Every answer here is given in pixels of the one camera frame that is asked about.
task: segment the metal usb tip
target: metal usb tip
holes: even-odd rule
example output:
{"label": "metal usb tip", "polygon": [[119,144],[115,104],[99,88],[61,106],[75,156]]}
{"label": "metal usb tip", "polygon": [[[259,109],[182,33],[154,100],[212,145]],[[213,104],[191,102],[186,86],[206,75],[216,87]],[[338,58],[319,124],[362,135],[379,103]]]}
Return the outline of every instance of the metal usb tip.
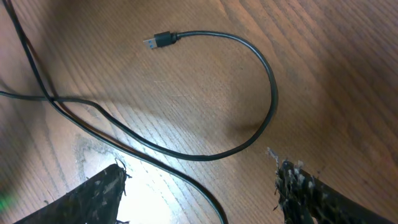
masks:
{"label": "metal usb tip", "polygon": [[157,44],[156,44],[155,38],[144,40],[144,44],[149,49],[157,48]]}

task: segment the cord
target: cord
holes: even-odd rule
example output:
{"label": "cord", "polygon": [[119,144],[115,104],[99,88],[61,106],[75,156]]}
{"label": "cord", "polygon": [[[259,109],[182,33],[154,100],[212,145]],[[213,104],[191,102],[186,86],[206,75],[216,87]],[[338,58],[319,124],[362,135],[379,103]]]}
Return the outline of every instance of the cord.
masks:
{"label": "cord", "polygon": [[113,143],[110,140],[100,136],[96,132],[92,131],[91,129],[87,128],[85,125],[81,124],[78,120],[76,120],[74,117],[70,116],[68,113],[66,113],[64,110],[62,110],[58,104],[55,102],[59,103],[64,103],[64,102],[75,102],[75,103],[83,103],[86,105],[90,105],[95,107],[105,118],[107,118],[111,123],[119,127],[122,131],[124,131],[126,134],[128,134],[130,137],[134,138],[136,141],[140,142],[141,144],[155,150],[158,152],[161,152],[165,155],[176,157],[177,159],[185,159],[189,161],[213,161],[217,159],[222,159],[224,157],[231,156],[237,152],[242,151],[243,149],[247,148],[250,146],[260,135],[261,133],[265,130],[266,126],[269,124],[271,118],[273,117],[276,108],[277,108],[277,101],[278,101],[278,94],[277,94],[277,85],[276,81],[272,72],[272,69],[270,65],[268,64],[267,60],[264,58],[264,56],[261,54],[261,52],[252,44],[250,44],[248,41],[232,35],[232,34],[226,34],[222,32],[211,32],[211,31],[190,31],[190,32],[182,32],[182,33],[173,33],[171,34],[170,32],[164,32],[161,34],[156,34],[153,39],[150,40],[145,40],[144,43],[151,49],[156,48],[156,47],[164,47],[166,45],[174,44],[176,41],[181,39],[182,37],[189,37],[193,35],[212,35],[216,37],[226,37],[229,39],[236,40],[249,49],[253,51],[253,53],[259,58],[261,63],[263,64],[264,68],[266,69],[266,72],[268,74],[268,78],[271,84],[271,105],[269,108],[269,111],[266,115],[265,120],[263,123],[260,125],[260,128],[254,133],[254,135],[248,139],[246,142],[244,142],[242,145],[230,149],[228,151],[215,154],[215,155],[210,155],[210,156],[202,156],[202,155],[189,155],[189,154],[182,154],[179,152],[172,151],[170,149],[166,149],[162,146],[158,146],[154,144],[153,142],[148,141],[147,139],[143,138],[142,136],[138,135],[135,133],[133,130],[129,129],[126,125],[122,124],[120,121],[118,121],[116,118],[111,116],[105,109],[103,109],[99,104],[89,101],[89,100],[82,100],[78,98],[66,98],[66,97],[51,97],[48,93],[48,91],[45,89],[43,81],[39,75],[39,71],[36,67],[36,64],[34,62],[33,56],[29,50],[29,46],[27,45],[27,37],[25,36],[24,31],[22,30],[21,24],[19,23],[19,20],[16,16],[16,13],[14,11],[14,8],[11,4],[10,1],[7,0],[2,0],[4,3],[4,6],[6,8],[7,13],[9,14],[12,23],[14,24],[14,27],[16,29],[16,32],[18,34],[18,37],[21,41],[22,47],[24,48],[25,54],[28,58],[30,67],[32,68],[33,74],[37,80],[37,83],[39,84],[40,89],[42,90],[44,96],[25,96],[25,95],[17,95],[17,94],[12,94],[12,93],[6,93],[4,91],[0,91],[0,95],[10,97],[10,98],[16,98],[20,100],[32,100],[32,101],[48,101],[51,106],[59,112],[62,116],[66,117],[69,121],[77,125],[79,128],[82,130],[86,131],[88,134],[93,136],[94,138],[104,142],[107,145],[110,145],[117,150],[124,152],[132,157],[135,157],[136,159],[140,159],[144,162],[147,162],[153,166],[156,166],[163,171],[174,175],[186,183],[190,184],[192,187],[196,188],[202,196],[204,196],[207,201],[210,203],[210,205],[214,208],[215,212],[217,213],[221,223],[228,223],[227,217],[225,215],[225,212],[223,210],[223,207],[220,205],[220,203],[215,199],[215,197],[206,189],[204,186],[202,186],[200,183],[198,183],[196,180],[193,178],[187,176],[186,174],[175,170],[174,168],[171,168],[162,162],[146,155],[138,151],[132,151],[128,150],[125,147],[120,146],[119,144]]}

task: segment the wooden surface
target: wooden surface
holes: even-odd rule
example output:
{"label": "wooden surface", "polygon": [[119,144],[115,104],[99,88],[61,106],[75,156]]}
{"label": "wooden surface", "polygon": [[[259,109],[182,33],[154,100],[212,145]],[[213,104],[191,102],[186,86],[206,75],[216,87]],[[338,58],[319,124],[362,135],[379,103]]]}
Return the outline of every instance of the wooden surface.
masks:
{"label": "wooden surface", "polygon": [[[242,45],[190,37],[147,50],[167,30],[218,30],[256,45],[272,65],[279,107],[249,149],[214,162],[154,153],[88,106],[67,106],[94,127],[187,173],[221,202],[230,223],[283,223],[275,162],[305,169],[355,202],[398,222],[398,4],[394,0],[15,0],[57,93],[95,100],[145,138],[214,154],[253,134],[269,84]],[[0,88],[40,91],[0,6]],[[218,223],[181,180],[91,138],[47,103],[0,97],[0,222],[52,202],[120,158],[132,176],[120,220]]]}

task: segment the usb connector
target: usb connector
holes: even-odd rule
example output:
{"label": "usb connector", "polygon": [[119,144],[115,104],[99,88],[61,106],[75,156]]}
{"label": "usb connector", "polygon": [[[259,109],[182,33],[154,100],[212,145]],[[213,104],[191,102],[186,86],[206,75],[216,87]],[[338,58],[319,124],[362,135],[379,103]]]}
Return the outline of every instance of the usb connector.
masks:
{"label": "usb connector", "polygon": [[165,47],[170,44],[174,44],[176,41],[177,34],[167,31],[160,34],[155,34],[154,38],[144,40],[144,44],[149,49],[154,49],[157,47]]}

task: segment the brown wood grain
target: brown wood grain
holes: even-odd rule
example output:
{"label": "brown wood grain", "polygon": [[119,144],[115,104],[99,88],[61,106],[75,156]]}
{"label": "brown wood grain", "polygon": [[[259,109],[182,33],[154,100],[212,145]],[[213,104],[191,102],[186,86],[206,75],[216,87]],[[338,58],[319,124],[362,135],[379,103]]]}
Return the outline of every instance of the brown wood grain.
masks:
{"label": "brown wood grain", "polygon": [[[305,169],[398,222],[398,5],[362,0],[14,0],[58,95],[94,100],[145,138],[189,154],[248,139],[264,119],[269,84],[242,45],[190,37],[164,49],[142,40],[167,30],[234,33],[262,51],[279,88],[277,114],[250,148],[213,162],[155,153],[93,108],[85,121],[206,186],[230,223],[283,223],[275,163]],[[0,6],[0,88],[39,95]],[[128,166],[119,218],[132,223],[218,223],[206,200],[165,172],[91,138],[47,103],[0,97],[0,222],[52,202],[120,158]]]}

